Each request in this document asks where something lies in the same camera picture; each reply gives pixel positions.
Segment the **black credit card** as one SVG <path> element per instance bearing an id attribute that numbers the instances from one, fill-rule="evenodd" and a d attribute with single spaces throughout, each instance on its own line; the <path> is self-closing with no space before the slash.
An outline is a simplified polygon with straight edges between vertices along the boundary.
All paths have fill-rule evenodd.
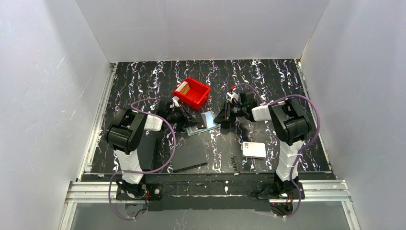
<path id="1" fill-rule="evenodd" d="M 196 125 L 198 129 L 206 129 L 207 128 L 207 119 L 206 114 L 201 113 L 196 117 L 199 123 Z"/>

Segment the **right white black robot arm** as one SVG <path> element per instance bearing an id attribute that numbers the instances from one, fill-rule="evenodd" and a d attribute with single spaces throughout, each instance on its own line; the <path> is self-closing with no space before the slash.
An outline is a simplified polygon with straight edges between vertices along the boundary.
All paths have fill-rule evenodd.
<path id="1" fill-rule="evenodd" d="M 297 164 L 304 141 L 312 132 L 309 117 L 299 103 L 301 95 L 293 94 L 267 105 L 258 105 L 253 92 L 230 93 L 214 122 L 226 127 L 238 117 L 251 122 L 271 121 L 280 141 L 280 156 L 274 182 L 255 196 L 290 195 L 298 189 Z"/>

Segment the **mint green card holder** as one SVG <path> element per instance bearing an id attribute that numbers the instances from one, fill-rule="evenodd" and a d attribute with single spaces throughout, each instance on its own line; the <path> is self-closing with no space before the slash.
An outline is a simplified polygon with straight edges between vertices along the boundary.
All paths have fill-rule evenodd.
<path id="1" fill-rule="evenodd" d="M 197 135 L 206 131 L 210 131 L 215 128 L 219 128 L 220 125 L 214 122 L 213 111 L 207 111 L 197 116 L 198 123 L 187 127 L 187 134 L 189 136 Z"/>

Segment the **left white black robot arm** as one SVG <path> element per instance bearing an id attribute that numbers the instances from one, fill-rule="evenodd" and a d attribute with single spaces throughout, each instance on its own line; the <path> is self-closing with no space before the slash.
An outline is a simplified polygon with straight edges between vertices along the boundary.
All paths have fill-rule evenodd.
<path id="1" fill-rule="evenodd" d="M 194 117 L 172 99 L 160 101 L 154 115 L 119 108 L 108 125 L 105 138 L 123 171 L 122 181 L 117 185 L 133 198 L 140 199 L 147 193 L 146 185 L 141 180 L 143 172 L 153 170 L 155 161 L 157 139 L 146 137 L 145 132 L 159 132 L 163 119 L 182 129 L 207 127 L 202 116 Z"/>

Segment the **red plastic bin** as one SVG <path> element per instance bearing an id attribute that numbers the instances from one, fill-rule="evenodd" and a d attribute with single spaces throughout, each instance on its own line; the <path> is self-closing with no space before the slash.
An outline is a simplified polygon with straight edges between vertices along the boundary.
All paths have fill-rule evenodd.
<path id="1" fill-rule="evenodd" d="M 190 85 L 189 92 L 186 95 L 179 94 L 179 93 L 175 92 L 175 90 L 176 90 L 175 89 L 172 92 L 172 94 L 174 96 L 179 97 L 180 102 L 183 102 L 183 103 L 189 105 L 192 109 L 194 109 L 194 110 L 201 109 L 201 107 L 207 101 L 207 99 L 209 97 L 209 93 L 210 93 L 211 88 L 209 86 L 195 80 L 194 78 L 191 78 L 191 77 L 188 77 L 183 81 L 187 81 L 189 83 L 189 85 Z"/>

